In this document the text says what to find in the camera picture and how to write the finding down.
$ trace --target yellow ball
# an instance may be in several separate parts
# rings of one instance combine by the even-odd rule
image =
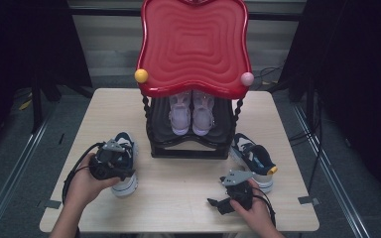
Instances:
[[[139,83],[144,83],[148,79],[148,72],[145,69],[139,68],[135,71],[135,80]]]

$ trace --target light wood tabletop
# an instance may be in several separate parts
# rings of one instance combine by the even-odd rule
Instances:
[[[243,100],[236,132],[263,145],[277,165],[274,186],[268,197],[276,211],[280,231],[315,231],[318,218],[313,206],[300,205],[308,192],[296,163],[280,116],[270,93],[249,91]],[[61,200],[64,180],[78,158],[91,145],[108,141],[126,131],[138,144],[134,161],[138,188],[126,197],[105,189],[83,211],[81,232],[245,232],[249,227],[236,213],[221,215],[207,198],[227,197],[219,178],[239,170],[231,158],[154,159],[145,129],[145,111],[138,89],[97,89],[88,106],[52,200]],[[176,149],[205,149],[186,142]],[[52,231],[62,210],[47,208],[40,228]]]

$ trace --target red stool seat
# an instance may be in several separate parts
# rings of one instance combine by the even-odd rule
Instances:
[[[146,0],[138,83],[150,97],[198,89],[226,99],[243,98],[251,72],[246,50],[247,9],[241,0]]]

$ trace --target person's left hand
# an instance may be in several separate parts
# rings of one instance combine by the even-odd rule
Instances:
[[[91,174],[87,167],[90,159],[94,155],[94,153],[89,153],[82,160],[78,171],[70,183],[64,205],[69,204],[78,206],[79,208],[85,208],[90,202],[97,198],[103,189],[120,182],[120,178],[98,180]]]

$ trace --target gray carpet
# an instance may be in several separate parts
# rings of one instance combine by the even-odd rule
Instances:
[[[130,76],[123,78],[123,81],[119,78],[109,79],[117,81],[117,84],[106,84],[104,80],[100,80],[97,87],[135,86]],[[47,234],[39,229],[44,210],[37,205],[41,200],[50,198],[89,103],[89,99],[70,90],[62,88],[62,92],[63,97],[56,105],[47,130],[0,220],[0,237],[47,237]],[[299,135],[303,128],[296,117],[293,103],[288,99],[288,92],[278,91],[273,97],[288,137]],[[20,101],[22,98],[15,100],[7,123],[0,132],[0,188],[30,137],[32,108],[18,111],[17,104]],[[51,107],[47,106],[47,102],[44,104],[46,112]],[[322,113],[321,131],[322,147],[358,209],[367,230],[371,237],[381,237],[381,185],[364,168],[358,154],[347,147],[337,125],[327,118],[325,113]],[[305,183],[308,183],[316,155],[304,139],[291,143],[298,144],[293,147],[293,151]],[[355,237],[320,167],[317,168],[311,196],[320,202],[315,207],[320,228],[316,232],[303,234],[303,237]],[[288,233],[286,236],[299,237],[299,234]],[[84,234],[82,237],[118,237],[118,235]]]

